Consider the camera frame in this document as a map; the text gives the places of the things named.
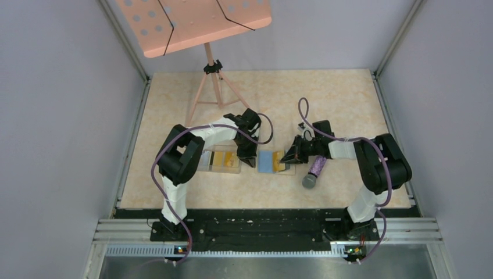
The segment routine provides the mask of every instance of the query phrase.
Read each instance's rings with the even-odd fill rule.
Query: pink board
[[[268,0],[116,0],[116,2],[137,36],[144,55],[148,58],[161,56],[165,50],[166,53],[171,53],[250,31],[244,26],[252,29],[265,27],[272,21]],[[244,26],[228,21],[224,15]],[[174,31],[168,44],[172,25]]]

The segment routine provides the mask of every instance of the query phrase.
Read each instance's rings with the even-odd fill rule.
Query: purple cable
[[[247,139],[249,139],[250,141],[252,141],[253,143],[256,143],[256,144],[268,144],[270,143],[270,141],[272,140],[272,137],[274,136],[274,126],[272,125],[272,121],[270,120],[270,118],[268,118],[266,115],[264,115],[263,113],[258,113],[258,115],[260,116],[263,116],[267,119],[267,121],[269,122],[270,124],[270,136],[269,136],[269,139],[265,142],[259,142],[259,141],[256,141],[254,140],[253,138],[251,138],[247,133],[241,131],[240,129],[234,127],[234,126],[231,126],[231,125],[226,125],[226,124],[215,124],[213,125],[214,127],[224,127],[224,128],[230,128],[230,129],[233,129],[235,130],[236,132],[242,134],[243,136],[245,136]],[[166,195],[166,192],[164,191],[163,187],[161,187],[161,185],[159,185],[159,182],[158,180],[156,179],[156,177],[154,176],[154,170],[156,169],[156,165],[158,164],[158,161],[159,159],[161,159],[161,157],[163,156],[163,154],[179,139],[181,138],[184,134],[190,132],[190,131],[194,131],[194,130],[199,130],[199,129],[204,129],[204,128],[210,128],[210,125],[202,125],[202,126],[196,126],[196,127],[191,127],[191,128],[187,128],[186,130],[184,130],[183,132],[179,133],[176,137],[174,137],[164,148],[163,150],[161,150],[161,152],[159,152],[158,156],[156,157],[156,160],[154,160],[153,164],[152,164],[152,167],[151,167],[151,178],[152,178],[152,181],[154,181],[154,183],[156,184],[156,186],[158,187],[159,191],[161,192],[161,194],[163,194],[163,196],[165,197],[165,200],[166,200],[166,204],[168,205],[168,208],[170,209],[171,213],[176,217],[176,219],[178,219],[178,221],[180,222],[180,224],[183,226],[183,228],[185,229],[185,231],[187,232],[187,235],[188,235],[188,246],[187,246],[187,251],[185,253],[185,256],[182,257],[180,260],[178,260],[176,262],[176,264],[179,264],[179,263],[182,263],[183,261],[185,261],[185,259],[188,257],[188,254],[190,253],[190,251],[192,250],[192,234],[190,233],[190,230],[188,229],[187,225],[185,224],[185,222],[183,222],[183,220],[178,216],[178,214],[174,211],[173,207],[171,206],[171,203],[168,201],[168,195]]]
[[[301,112],[301,101],[305,101],[306,102],[306,113],[305,115],[303,115],[303,113]],[[306,125],[308,125],[308,127],[312,128],[313,131],[327,137],[327,138],[330,138],[332,140],[335,140],[335,141],[366,141],[368,142],[371,147],[373,147],[373,149],[375,149],[375,151],[377,152],[378,154],[378,157],[380,158],[380,161],[382,162],[382,166],[384,168],[384,171],[385,171],[385,177],[387,179],[387,188],[388,188],[388,192],[387,192],[387,199],[385,200],[384,203],[382,204],[377,204],[377,213],[378,215],[380,215],[384,221],[384,229],[382,230],[382,234],[380,235],[380,238],[378,239],[377,243],[375,244],[375,246],[373,247],[373,249],[371,249],[371,251],[366,255],[366,257],[364,257],[362,260],[359,261],[359,263],[362,263],[364,262],[368,257],[370,257],[374,251],[377,249],[377,247],[380,246],[382,240],[384,239],[384,236],[385,236],[385,233],[387,232],[387,219],[385,218],[385,215],[379,210],[379,208],[383,207],[383,206],[386,206],[389,202],[390,202],[390,199],[392,197],[392,181],[391,181],[391,177],[390,177],[390,172],[388,171],[388,166],[387,166],[387,162],[385,161],[385,157],[384,155],[382,154],[382,151],[380,151],[380,148],[378,148],[378,146],[371,140],[365,138],[365,137],[357,137],[357,138],[336,138],[336,137],[333,137],[331,135],[328,135],[320,130],[318,130],[317,128],[315,128],[311,123],[308,122],[308,120],[306,119],[306,117],[308,116],[308,110],[309,110],[309,105],[308,105],[308,100],[305,98],[305,97],[302,97],[299,99],[298,101],[298,112],[299,112],[299,115],[301,116],[301,119],[303,119],[303,121],[306,123]]]
[[[307,189],[311,189],[315,187],[315,184],[317,183],[317,178],[319,177],[320,173],[322,172],[323,167],[325,166],[325,162],[327,161],[326,158],[323,156],[317,156],[315,159],[315,162],[313,162],[312,166],[310,167],[310,170],[308,171],[308,174],[305,175],[303,178],[301,184],[303,187]]]

